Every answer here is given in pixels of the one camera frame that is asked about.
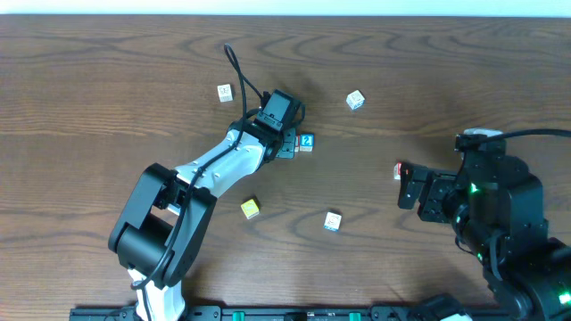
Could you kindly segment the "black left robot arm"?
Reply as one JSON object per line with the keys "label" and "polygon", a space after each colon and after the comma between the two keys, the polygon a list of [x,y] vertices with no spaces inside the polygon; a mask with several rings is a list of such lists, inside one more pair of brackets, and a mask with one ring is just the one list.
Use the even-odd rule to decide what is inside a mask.
{"label": "black left robot arm", "polygon": [[264,93],[258,109],[231,123],[224,139],[174,169],[154,163],[139,177],[108,247],[137,293],[140,320],[179,320],[182,280],[194,263],[218,198],[276,158],[294,156],[305,105],[282,91]]}

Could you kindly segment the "red letter I block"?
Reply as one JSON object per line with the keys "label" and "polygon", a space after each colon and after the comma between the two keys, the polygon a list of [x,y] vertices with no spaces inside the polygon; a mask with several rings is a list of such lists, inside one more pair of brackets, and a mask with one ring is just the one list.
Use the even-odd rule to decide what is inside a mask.
{"label": "red letter I block", "polygon": [[299,151],[300,151],[300,136],[296,136],[294,141],[294,152],[298,153]]}

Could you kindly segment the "blue number 2 block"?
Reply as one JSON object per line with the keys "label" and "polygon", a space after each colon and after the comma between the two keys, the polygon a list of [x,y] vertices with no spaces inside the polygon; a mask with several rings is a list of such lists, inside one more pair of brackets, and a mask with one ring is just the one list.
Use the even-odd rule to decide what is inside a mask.
{"label": "blue number 2 block", "polygon": [[300,152],[312,152],[315,144],[315,139],[313,134],[302,134],[299,136],[299,151]]}

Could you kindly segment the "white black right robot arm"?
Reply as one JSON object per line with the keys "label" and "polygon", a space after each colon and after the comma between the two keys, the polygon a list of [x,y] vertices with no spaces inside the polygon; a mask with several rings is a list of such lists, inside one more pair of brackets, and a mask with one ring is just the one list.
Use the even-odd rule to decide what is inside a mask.
{"label": "white black right robot arm", "polygon": [[570,248],[549,235],[543,186],[507,153],[507,135],[456,137],[456,171],[400,161],[397,204],[425,222],[451,226],[457,246],[476,257],[494,299],[515,320],[570,318]]}

